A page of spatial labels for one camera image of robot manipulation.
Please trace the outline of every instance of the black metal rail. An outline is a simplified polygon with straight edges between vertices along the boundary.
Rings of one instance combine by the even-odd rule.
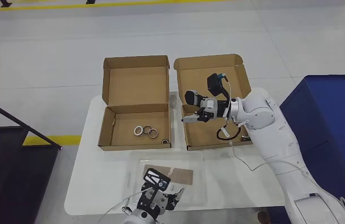
[[[53,142],[52,140],[50,140],[49,138],[47,138],[46,136],[44,136],[43,134],[39,133],[37,130],[35,130],[34,128],[32,128],[31,126],[27,125],[26,123],[22,122],[21,120],[19,120],[18,118],[16,118],[15,116],[13,116],[12,114],[6,112],[5,110],[3,110],[2,108],[0,108],[0,114],[2,114],[3,116],[5,116],[6,118],[12,120],[13,122],[19,124],[20,126],[22,126],[23,128],[26,128],[28,131],[32,132],[33,134],[35,134],[36,136],[40,137],[41,139],[45,140],[46,142],[57,146],[60,150],[63,149],[62,146],[60,146],[59,144]]]

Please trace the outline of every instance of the box lid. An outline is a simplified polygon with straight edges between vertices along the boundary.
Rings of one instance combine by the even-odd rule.
[[[179,96],[186,104],[185,93],[197,90],[202,96],[213,97],[207,88],[207,77],[214,73],[225,73],[231,85],[231,96],[245,98],[251,91],[241,56],[237,54],[212,55],[191,58],[178,58],[174,62],[178,73]],[[225,100],[220,94],[217,100]]]
[[[102,99],[108,106],[169,102],[166,55],[104,59]]]

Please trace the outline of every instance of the cable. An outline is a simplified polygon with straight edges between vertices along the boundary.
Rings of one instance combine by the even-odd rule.
[[[230,83],[229,83],[229,81],[228,81],[228,79],[227,79],[227,77],[226,77],[226,74],[223,73],[222,75],[224,75],[227,84],[229,84],[229,91],[230,91],[229,97],[230,97],[230,99],[229,99],[229,105],[228,105],[228,107],[227,107],[227,109],[229,110],[229,109],[230,109],[230,106],[231,106],[231,85],[230,85]],[[221,137],[219,136],[219,135],[220,135],[220,132],[222,131],[222,129],[223,129],[223,128],[226,128],[227,125],[229,124],[229,120],[230,120],[230,119],[227,118],[227,120],[226,120],[226,125],[224,125],[222,128],[220,128],[219,130],[217,130],[217,132],[216,132],[216,137],[217,137],[217,139],[223,140],[223,141],[230,141],[230,140],[235,139],[235,138],[240,134],[240,132],[241,132],[241,127],[239,127],[239,129],[237,130],[237,133],[236,133],[234,136],[232,136],[231,138],[221,138]]]
[[[131,197],[133,197],[133,196],[135,196],[135,195],[137,195],[137,194],[146,192],[147,190],[150,190],[150,189],[152,189],[152,187],[151,187],[151,188],[147,188],[147,189],[145,189],[145,190],[142,190],[141,192],[135,193],[135,194],[133,194],[133,195],[130,195],[130,196],[124,198],[121,202],[119,202],[118,204],[116,204],[116,205],[114,205],[113,207],[111,207],[108,211],[106,211],[106,212],[100,217],[100,219],[98,220],[98,222],[97,222],[96,224],[98,224],[98,223],[104,218],[104,216],[105,216],[108,212],[110,212],[111,210],[113,210],[114,208],[116,208],[118,205],[120,205],[121,203],[123,203],[125,200],[128,200],[128,203],[127,203],[127,204],[129,204],[129,200],[130,200]]]
[[[245,164],[245,165],[249,168],[250,171],[253,172],[253,171],[257,170],[258,168],[260,168],[261,166],[263,166],[263,165],[265,165],[265,164],[270,164],[270,163],[273,163],[273,162],[283,162],[283,163],[285,163],[285,164],[290,164],[291,166],[297,168],[297,169],[302,173],[302,175],[303,175],[305,178],[307,178],[312,184],[314,184],[317,188],[319,188],[320,190],[322,190],[323,192],[325,192],[326,194],[328,194],[329,196],[331,196],[332,198],[334,198],[335,200],[337,200],[337,201],[339,202],[339,204],[341,204],[341,206],[342,206],[342,207],[344,208],[344,210],[345,210],[345,199],[344,199],[343,197],[341,197],[341,199],[339,200],[339,199],[336,198],[333,194],[330,194],[328,191],[326,191],[326,190],[324,190],[323,188],[321,188],[321,187],[320,187],[310,176],[308,176],[308,173],[307,173],[307,172],[306,172],[306,173],[303,172],[303,170],[302,170],[301,168],[299,168],[298,166],[296,166],[295,164],[292,164],[292,163],[287,162],[287,161],[275,160],[275,161],[270,161],[270,162],[264,162],[263,164],[260,164],[260,165],[258,165],[257,167],[251,169],[251,167],[250,167],[245,161],[243,161],[242,159],[240,159],[239,157],[236,156],[236,154],[235,154],[235,148],[232,146],[232,142],[229,141],[229,143],[230,143],[230,146],[231,146],[231,148],[232,148],[232,153],[234,154],[234,156],[235,156],[238,160],[240,160],[243,164]]]
[[[232,136],[231,138],[221,138],[219,135],[219,133],[221,132],[222,128],[220,128],[219,130],[217,130],[217,133],[216,133],[216,137],[219,139],[219,140],[223,140],[223,141],[231,141],[232,139],[235,139],[241,132],[241,127],[239,128],[239,130],[237,130],[237,133]]]

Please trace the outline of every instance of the white table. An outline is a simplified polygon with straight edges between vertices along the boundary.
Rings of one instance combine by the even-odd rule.
[[[101,96],[90,103],[64,207],[70,215],[103,214],[122,200],[131,151],[105,152],[97,146],[106,104]],[[186,151],[181,101],[170,93],[172,149]],[[236,146],[236,154],[251,167],[263,163],[254,146]],[[231,148],[199,151],[205,159],[207,203],[203,207],[176,207],[177,211],[284,205],[282,190],[270,168],[251,172],[231,155]],[[121,207],[110,213],[121,213]]]

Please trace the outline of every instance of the cardboard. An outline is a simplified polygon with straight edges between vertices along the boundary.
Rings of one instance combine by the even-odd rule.
[[[104,151],[171,148],[167,56],[105,58],[102,99],[107,104],[98,146]],[[156,138],[134,135],[150,126]]]
[[[188,105],[185,93],[188,90],[197,90],[202,96],[214,97],[208,91],[207,77],[211,74],[225,73],[231,85],[231,97],[245,98],[251,91],[250,83],[243,65],[242,58],[237,54],[213,55],[203,57],[178,58],[174,62],[174,69],[178,73],[179,96],[183,103],[183,116],[193,114],[197,106]],[[226,81],[224,88],[229,91]],[[223,94],[216,97],[225,100]],[[216,138],[216,132],[226,124],[223,119],[210,120],[209,122],[184,123],[185,141],[187,150],[202,150],[207,148],[228,147],[227,141]],[[227,126],[228,133],[233,136],[238,128],[232,122]],[[243,141],[241,136],[247,136],[247,131],[242,127],[241,133],[233,140],[234,145],[252,144]]]
[[[166,166],[145,165],[143,174],[145,174],[149,168],[154,168],[155,170],[169,177],[171,179],[171,182],[173,183],[193,185],[193,176],[194,176],[193,170],[180,169],[180,168],[172,169]]]

